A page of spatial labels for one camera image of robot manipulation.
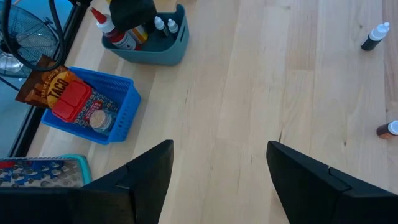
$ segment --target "bottle cap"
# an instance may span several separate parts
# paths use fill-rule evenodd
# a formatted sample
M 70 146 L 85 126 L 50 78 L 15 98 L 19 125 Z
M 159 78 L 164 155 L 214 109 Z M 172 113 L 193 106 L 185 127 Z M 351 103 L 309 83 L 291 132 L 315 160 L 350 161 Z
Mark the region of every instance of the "bottle cap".
M 111 16 L 108 14 L 102 14 L 95 8 L 90 9 L 91 13 L 93 13 L 95 19 L 97 20 L 97 27 L 102 30 L 105 34 L 111 32 L 114 29 L 114 25 L 112 23 Z
M 158 29 L 158 30 L 164 29 L 164 22 L 159 16 L 155 16 L 154 22 L 155 22 L 156 29 Z
M 385 36 L 389 31 L 390 31 L 389 22 L 379 24 L 375 29 L 372 30 L 372 32 L 369 35 L 369 38 L 374 41 L 380 41 L 383 38 L 385 38 Z
M 393 135 L 398 135 L 398 121 L 393 121 L 388 124 L 388 131 Z
M 172 19 L 169 19 L 169 22 L 167 23 L 167 26 L 169 27 L 169 31 L 172 34 L 175 34 L 178 31 L 178 25 Z

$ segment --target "blue plastic basket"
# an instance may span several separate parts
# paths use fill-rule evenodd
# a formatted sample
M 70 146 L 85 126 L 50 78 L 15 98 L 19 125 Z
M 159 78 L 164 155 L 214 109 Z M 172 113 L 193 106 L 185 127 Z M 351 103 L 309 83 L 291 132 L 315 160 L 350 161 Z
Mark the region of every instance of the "blue plastic basket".
M 136 115 L 138 105 L 141 102 L 141 97 L 134 88 L 134 82 L 129 78 L 82 68 L 70 67 L 69 69 L 98 92 L 119 103 L 119 113 L 109 136 L 98 133 L 91 128 L 84 128 L 73 123 L 63 122 L 54 116 L 51 110 L 45 110 L 42 122 L 51 127 L 100 144 L 124 141 Z

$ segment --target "gray plastic bin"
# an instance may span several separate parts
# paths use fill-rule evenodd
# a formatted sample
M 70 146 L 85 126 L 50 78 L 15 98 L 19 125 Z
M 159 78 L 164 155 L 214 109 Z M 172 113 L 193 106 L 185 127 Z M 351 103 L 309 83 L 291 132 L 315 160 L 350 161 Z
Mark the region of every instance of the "gray plastic bin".
M 165 21 L 165 25 L 167 25 L 169 18 L 172 18 L 178 24 L 177 40 L 174 40 L 172 34 L 166 38 L 160 37 L 158 31 L 155 30 L 154 33 L 149 34 L 147 41 L 140 45 L 140 50 L 117 49 L 105 37 L 102 38 L 103 46 L 129 62 L 157 65 L 176 65 L 180 63 L 189 39 L 185 9 L 181 4 L 178 4 L 175 12 L 160 12 L 158 16 Z

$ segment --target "red lid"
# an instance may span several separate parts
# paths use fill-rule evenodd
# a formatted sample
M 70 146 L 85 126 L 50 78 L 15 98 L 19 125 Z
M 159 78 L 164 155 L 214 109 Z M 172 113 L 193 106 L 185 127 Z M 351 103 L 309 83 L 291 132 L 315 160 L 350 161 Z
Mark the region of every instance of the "red lid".
M 104 14 L 100 13 L 98 10 L 96 10 L 95 8 L 91 8 L 90 9 L 91 13 L 93 13 L 95 19 L 100 23 L 103 24 L 106 22 L 106 16 L 104 16 Z
M 52 113 L 64 122 L 72 123 L 91 95 L 91 87 L 84 82 L 72 81 L 54 104 Z

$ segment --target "black cable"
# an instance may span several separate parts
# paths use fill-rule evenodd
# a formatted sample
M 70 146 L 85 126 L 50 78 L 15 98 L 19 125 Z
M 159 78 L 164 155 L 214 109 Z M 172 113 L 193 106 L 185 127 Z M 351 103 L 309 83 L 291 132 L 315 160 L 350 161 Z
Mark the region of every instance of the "black cable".
M 8 20 L 9 20 L 9 16 L 10 16 L 10 10 L 11 10 L 11 0 L 4 0 L 4 9 L 2 12 L 2 36 L 3 39 L 7 45 L 7 47 L 9 48 L 9 50 L 11 51 L 11 53 L 13 54 L 13 56 L 20 61 L 20 63 L 23 63 L 26 67 L 32 69 L 32 70 L 36 70 L 36 71 L 40 71 L 40 72 L 46 72 L 49 70 L 53 70 L 55 68 L 57 68 L 60 65 L 63 65 L 65 63 L 65 40 L 63 39 L 63 32 L 62 32 L 62 26 L 60 23 L 60 20 L 58 18 L 58 14 L 57 14 L 57 10 L 55 8 L 55 3 L 54 0 L 49 0 L 49 6 L 50 6 L 50 11 L 51 11 L 51 15 L 52 15 L 52 19 L 54 20 L 54 24 L 55 24 L 55 28 L 57 31 L 57 35 L 58 35 L 58 41 L 59 41 L 59 55 L 58 55 L 58 59 L 55 62 L 55 64 L 51 67 L 48 68 L 42 68 L 42 67 L 38 67 L 36 65 L 32 65 L 28 60 L 24 59 L 19 53 L 18 50 L 13 49 L 12 47 L 10 47 L 10 36 L 8 33 Z

